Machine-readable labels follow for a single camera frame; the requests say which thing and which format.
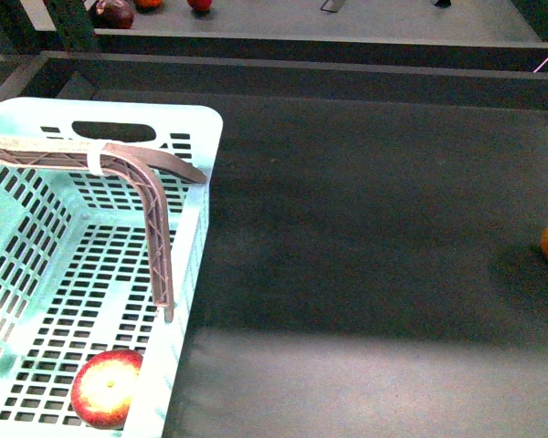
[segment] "brown plastic bracket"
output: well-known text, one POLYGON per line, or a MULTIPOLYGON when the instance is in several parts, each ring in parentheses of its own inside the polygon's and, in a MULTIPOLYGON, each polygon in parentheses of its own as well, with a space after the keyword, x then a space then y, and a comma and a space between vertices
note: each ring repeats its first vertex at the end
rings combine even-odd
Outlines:
MULTIPOLYGON (((93 144, 0 135, 0 163, 18 168, 89 171, 88 155, 93 144)), ((172 322, 174 291, 168 208, 163 185, 152 169, 169 172, 188 183, 206 183, 206 176, 169 152, 114 141, 103 145, 99 158, 105 173, 126 180, 142 199, 153 303, 163 308, 164 320, 172 322)))

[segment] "basket handle hole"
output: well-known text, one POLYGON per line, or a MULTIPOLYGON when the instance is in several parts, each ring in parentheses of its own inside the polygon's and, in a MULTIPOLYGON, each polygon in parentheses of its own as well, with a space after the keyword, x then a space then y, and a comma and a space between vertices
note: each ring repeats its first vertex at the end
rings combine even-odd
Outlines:
POLYGON ((156 131, 139 123, 110 123, 106 121, 74 121, 71 129, 87 139, 105 139, 136 143, 156 140, 156 131))

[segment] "gray floor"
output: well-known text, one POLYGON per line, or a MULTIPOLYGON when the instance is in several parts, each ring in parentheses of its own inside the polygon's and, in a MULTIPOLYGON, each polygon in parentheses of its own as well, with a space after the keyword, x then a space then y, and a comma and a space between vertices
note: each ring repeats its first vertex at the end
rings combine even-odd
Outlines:
MULTIPOLYGON (((195 16, 185 0, 164 0, 137 14, 132 32, 346 40, 426 40, 463 43, 536 42, 511 0, 453 0, 442 10, 434 0, 346 0, 337 14, 322 0, 214 0, 213 11, 195 16)), ((35 26, 54 29, 42 2, 23 0, 35 26)))

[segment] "gray tray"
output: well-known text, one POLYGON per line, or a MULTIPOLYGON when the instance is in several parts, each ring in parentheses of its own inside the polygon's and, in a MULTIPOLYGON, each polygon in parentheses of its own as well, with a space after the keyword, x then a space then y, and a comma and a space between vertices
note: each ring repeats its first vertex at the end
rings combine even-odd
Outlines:
POLYGON ((548 437, 547 74, 43 60, 224 119, 165 436, 548 437))

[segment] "light blue plastic basket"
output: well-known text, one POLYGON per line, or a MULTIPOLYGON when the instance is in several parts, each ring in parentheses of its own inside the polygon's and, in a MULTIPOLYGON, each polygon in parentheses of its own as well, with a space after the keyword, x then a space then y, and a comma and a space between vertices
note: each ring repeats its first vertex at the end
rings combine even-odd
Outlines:
MULTIPOLYGON (((76 121, 143 124, 211 176, 222 120, 212 109, 59 99, 0 103, 0 134, 83 140, 76 121)), ((208 226, 205 185, 161 174, 169 203, 174 322, 152 303, 142 205, 128 183, 0 165, 0 438, 159 437, 208 226), (81 365, 107 349, 144 355, 122 431, 90 428, 70 406, 81 365)))

